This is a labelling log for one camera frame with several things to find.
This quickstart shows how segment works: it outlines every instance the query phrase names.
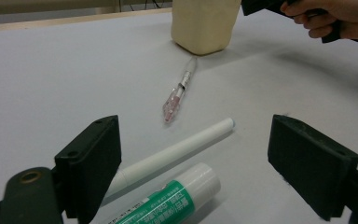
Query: green glue stick label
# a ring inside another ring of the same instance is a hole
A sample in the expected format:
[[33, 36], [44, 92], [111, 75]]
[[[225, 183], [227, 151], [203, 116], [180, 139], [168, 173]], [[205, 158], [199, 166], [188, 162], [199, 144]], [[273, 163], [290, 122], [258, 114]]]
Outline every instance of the green glue stick label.
[[133, 206], [109, 224], [179, 223], [193, 214], [195, 206], [187, 190], [176, 180]]

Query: beige bottle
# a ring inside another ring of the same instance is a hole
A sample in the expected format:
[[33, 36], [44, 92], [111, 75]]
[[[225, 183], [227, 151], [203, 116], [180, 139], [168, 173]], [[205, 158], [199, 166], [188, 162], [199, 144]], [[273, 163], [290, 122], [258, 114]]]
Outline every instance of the beige bottle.
[[193, 54], [224, 49], [237, 19], [241, 0], [173, 0], [171, 37]]

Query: glue stick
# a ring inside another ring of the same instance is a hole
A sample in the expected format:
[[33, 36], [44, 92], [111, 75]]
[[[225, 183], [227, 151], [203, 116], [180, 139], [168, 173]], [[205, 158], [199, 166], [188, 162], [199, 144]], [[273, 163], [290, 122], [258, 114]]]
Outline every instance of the glue stick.
[[212, 168], [199, 163], [127, 212], [109, 218], [103, 224], [181, 223], [219, 190], [220, 181]]

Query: white tube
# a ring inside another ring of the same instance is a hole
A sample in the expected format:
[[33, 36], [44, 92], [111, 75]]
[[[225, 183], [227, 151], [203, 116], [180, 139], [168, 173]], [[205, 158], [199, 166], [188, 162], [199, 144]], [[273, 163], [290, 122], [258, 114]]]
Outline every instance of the white tube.
[[230, 132], [234, 126], [235, 123], [233, 119], [224, 119], [176, 145], [167, 147], [153, 156], [143, 159], [121, 171], [117, 171], [115, 178], [105, 194], [105, 198], [159, 171], [196, 149], [211, 143], [225, 133]]

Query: clear pen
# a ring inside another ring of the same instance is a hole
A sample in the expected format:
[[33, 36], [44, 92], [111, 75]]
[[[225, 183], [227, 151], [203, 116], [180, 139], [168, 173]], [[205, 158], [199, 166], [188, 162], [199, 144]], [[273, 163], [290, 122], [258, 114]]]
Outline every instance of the clear pen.
[[183, 75], [182, 81], [176, 88], [173, 88], [170, 97], [165, 102], [162, 110], [164, 112], [164, 121], [170, 123], [179, 109], [179, 105], [183, 95], [185, 94], [186, 87], [191, 79], [191, 76], [196, 71], [197, 57], [192, 57], [187, 63], [185, 74]]

